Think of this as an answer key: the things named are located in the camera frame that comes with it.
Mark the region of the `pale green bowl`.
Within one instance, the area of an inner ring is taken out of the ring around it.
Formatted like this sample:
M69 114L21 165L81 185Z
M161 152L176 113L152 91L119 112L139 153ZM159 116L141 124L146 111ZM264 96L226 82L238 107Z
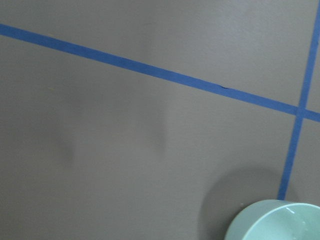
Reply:
M310 203L261 200L232 220L225 240L318 240L320 207Z

